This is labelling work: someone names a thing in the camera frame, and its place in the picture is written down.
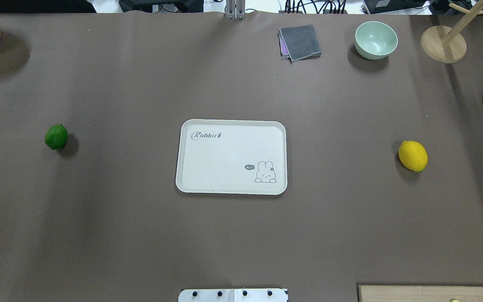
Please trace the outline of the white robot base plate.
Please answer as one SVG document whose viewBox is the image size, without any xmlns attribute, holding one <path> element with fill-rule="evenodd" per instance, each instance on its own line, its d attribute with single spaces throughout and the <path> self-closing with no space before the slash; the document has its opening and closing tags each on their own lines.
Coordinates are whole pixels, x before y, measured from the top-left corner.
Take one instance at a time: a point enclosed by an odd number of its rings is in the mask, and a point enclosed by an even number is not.
<svg viewBox="0 0 483 302">
<path fill-rule="evenodd" d="M 288 302 L 288 290 L 280 288 L 185 289 L 179 302 Z"/>
</svg>

